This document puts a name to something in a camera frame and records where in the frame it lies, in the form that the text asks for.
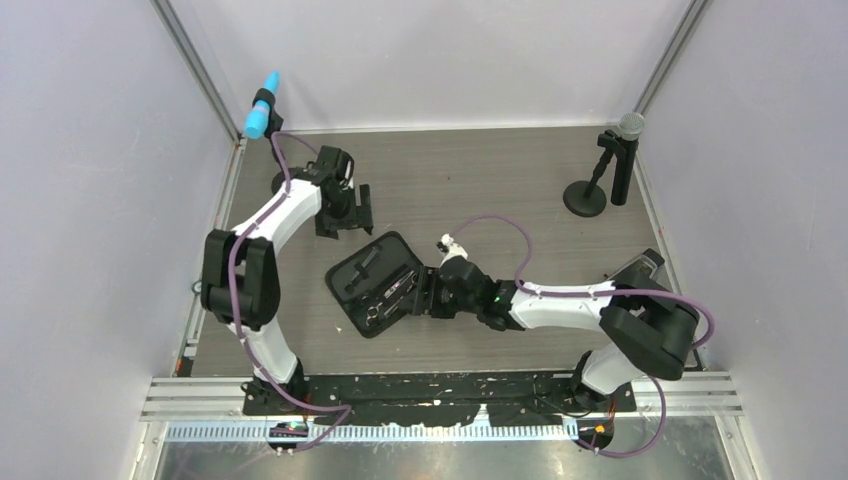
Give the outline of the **black microphone stand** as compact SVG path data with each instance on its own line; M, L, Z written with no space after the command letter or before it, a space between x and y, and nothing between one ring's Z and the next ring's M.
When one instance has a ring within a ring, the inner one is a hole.
M592 218L600 215L606 208L607 197L598 182L603 177L608 165L618 153L623 152L619 136L613 130L605 130L597 137L597 145L603 147L597 164L588 181L575 181L569 184L563 192L562 200L565 207L573 214Z
M272 192L273 195L276 195L280 191L280 189L283 187L283 184L284 184L284 181L285 181L282 161L281 161L281 158L276 151L275 143L272 140L272 135L275 132L280 131L282 129L283 123L284 123L283 117L280 116L275 110L272 110L270 115L269 115L268 125L267 125L265 133L264 133L264 136L268 140L269 145L271 147L271 154L272 154L274 162L277 166L277 173L272 178L271 184L270 184L271 192Z

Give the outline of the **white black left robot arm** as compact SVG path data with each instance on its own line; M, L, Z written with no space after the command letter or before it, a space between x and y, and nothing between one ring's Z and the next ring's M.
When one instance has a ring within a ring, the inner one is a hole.
M255 383L284 414L305 405L307 389L302 362L279 325L277 255L309 221L319 237L335 239L341 230L373 232L370 188L355 184L354 165L348 152L323 146L306 166L284 167L280 189L255 214L205 239L201 305L237 337Z

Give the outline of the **black hair clip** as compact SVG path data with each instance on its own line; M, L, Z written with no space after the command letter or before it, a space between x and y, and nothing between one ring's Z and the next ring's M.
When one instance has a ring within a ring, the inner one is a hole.
M370 279L370 270L379 259L381 252L381 246L373 246L360 262L354 264L354 272L347 285L349 292L354 291L362 282Z

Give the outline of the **silver thinning scissors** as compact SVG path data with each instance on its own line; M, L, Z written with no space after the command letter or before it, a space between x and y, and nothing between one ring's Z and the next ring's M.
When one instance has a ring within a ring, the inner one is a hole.
M366 307L365 325L375 328L379 323L387 321L397 310L405 297L404 293L378 293L364 296L362 303Z

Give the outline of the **clear black box device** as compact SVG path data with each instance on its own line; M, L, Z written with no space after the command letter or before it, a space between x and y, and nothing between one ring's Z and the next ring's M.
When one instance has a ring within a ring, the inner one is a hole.
M665 258L656 250L647 248L617 270L604 275L605 280L634 284L645 280L654 281L665 265Z

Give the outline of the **aluminium frame rail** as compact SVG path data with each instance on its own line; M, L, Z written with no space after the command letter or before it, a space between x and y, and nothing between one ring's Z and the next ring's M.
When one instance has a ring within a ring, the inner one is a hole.
M515 426L498 426L486 405L462 413L456 420L441 424L423 420L402 426L380 421L367 425L349 419L333 427L317 424L309 415L248 416L244 414L243 394L237 390L237 378L164 378L152 382L142 409L144 422L166 425L167 435L177 441L260 441L272 437L272 429L281 423L305 427L303 441L321 438L327 443L353 442L447 442L575 440L593 431L597 415L573 419L556 413L550 420L533 423L521 420ZM621 419L658 419L665 417L741 417L744 412L728 375L722 372L694 372L676 384L654 386L639 380L627 393L634 401L632 412L621 412Z

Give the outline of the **black silver microphone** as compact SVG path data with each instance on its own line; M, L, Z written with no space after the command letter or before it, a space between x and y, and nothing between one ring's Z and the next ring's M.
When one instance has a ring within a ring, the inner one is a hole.
M644 127L645 119L638 112L626 113L619 121L615 139L620 149L615 154L617 161L611 192L611 203L615 206L627 203L639 138Z

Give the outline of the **blue microphone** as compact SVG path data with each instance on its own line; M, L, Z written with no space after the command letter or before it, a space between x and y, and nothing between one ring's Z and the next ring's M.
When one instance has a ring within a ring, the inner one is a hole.
M275 109L279 83L280 73L272 71L264 81L263 86L256 91L243 129L243 133L248 139L269 138L274 132L282 128L284 120Z

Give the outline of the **black right microphone stand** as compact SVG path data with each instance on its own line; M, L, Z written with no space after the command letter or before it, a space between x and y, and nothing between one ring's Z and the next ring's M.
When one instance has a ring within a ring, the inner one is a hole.
M608 165L618 153L623 152L619 136L613 130L605 130L597 137L597 145L603 147L597 164L588 181L575 181L569 184L563 192L562 200L565 207L573 214L592 218L600 215L606 208L607 197L598 182L603 177Z

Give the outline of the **black left microphone stand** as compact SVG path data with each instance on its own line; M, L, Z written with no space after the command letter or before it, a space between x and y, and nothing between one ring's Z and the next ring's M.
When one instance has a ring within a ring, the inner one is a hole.
M273 195L276 195L280 191L280 189L283 187L283 184L284 184L284 181L285 181L282 161L281 161L281 158L276 151L275 143L272 140L272 135L275 132L280 131L282 129L283 123L284 123L283 117L280 116L275 110L272 110L270 115L269 115L268 125L267 125L265 133L264 133L264 136L268 140L269 145L271 147L271 154L272 154L274 162L277 166L277 173L272 178L271 184L270 184L271 192L272 192Z

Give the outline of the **black mounting base plate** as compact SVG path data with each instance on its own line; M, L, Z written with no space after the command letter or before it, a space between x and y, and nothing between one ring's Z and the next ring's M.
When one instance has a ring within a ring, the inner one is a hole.
M341 418L340 405L350 406L342 422L352 426L466 426L480 413L498 427L545 426L590 414L575 397L570 377L558 371L314 375L293 392L313 405L311 411L258 378L240 389L246 416L311 416L322 426Z

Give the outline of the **silver hair scissors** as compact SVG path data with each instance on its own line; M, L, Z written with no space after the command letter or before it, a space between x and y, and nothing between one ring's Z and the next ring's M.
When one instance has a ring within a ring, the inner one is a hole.
M416 270L411 267L400 267L390 276L388 280L383 281L375 289L369 291L365 296L378 293L386 293L387 295L390 295L395 292L405 294L414 283L416 274Z

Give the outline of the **black zip tool case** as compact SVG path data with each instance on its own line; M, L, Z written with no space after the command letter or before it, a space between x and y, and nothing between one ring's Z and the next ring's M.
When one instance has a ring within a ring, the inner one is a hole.
M362 282L354 291L349 292L347 285L354 272L354 264L360 262L373 246L381 246L382 252L370 270L370 279ZM388 280L398 268L403 266L411 267L418 272L423 264L399 232L389 231L360 248L350 257L334 265L326 272L324 276L325 285L347 318L363 337L367 339L376 337L406 314L403 303L411 295L417 274L414 283L411 285L409 291L405 293L405 297L397 310L387 321L379 323L375 328L369 328L365 325L366 307L362 303L362 298L369 291L375 289L383 281Z

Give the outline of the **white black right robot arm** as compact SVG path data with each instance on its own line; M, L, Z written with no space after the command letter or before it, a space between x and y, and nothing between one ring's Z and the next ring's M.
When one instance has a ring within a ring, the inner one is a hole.
M634 379L680 379L699 323L693 307L633 268L599 284L556 287L494 280L454 256L429 269L420 291L423 304L414 311L433 318L466 313L495 331L557 327L605 334L608 344L584 353L570 380L572 400L589 411Z

